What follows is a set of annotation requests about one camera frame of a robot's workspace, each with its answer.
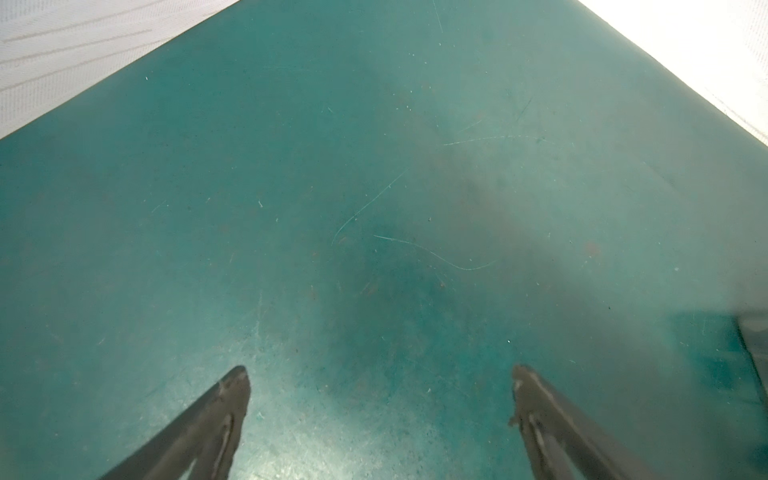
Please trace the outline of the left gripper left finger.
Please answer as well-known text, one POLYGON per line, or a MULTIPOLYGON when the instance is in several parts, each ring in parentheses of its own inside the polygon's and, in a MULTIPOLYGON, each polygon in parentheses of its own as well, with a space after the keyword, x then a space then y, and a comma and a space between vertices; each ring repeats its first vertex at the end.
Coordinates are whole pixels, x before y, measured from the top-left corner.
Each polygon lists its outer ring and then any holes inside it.
POLYGON ((251 397, 238 365, 105 479, 227 479, 251 397))

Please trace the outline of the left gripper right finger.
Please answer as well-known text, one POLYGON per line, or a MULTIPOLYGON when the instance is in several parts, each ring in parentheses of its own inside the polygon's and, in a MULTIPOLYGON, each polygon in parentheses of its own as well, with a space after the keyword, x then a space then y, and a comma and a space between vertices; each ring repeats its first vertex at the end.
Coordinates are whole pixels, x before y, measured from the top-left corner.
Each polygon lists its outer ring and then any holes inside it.
POLYGON ((660 475, 533 368, 513 367, 514 414, 536 479, 641 480, 660 475))

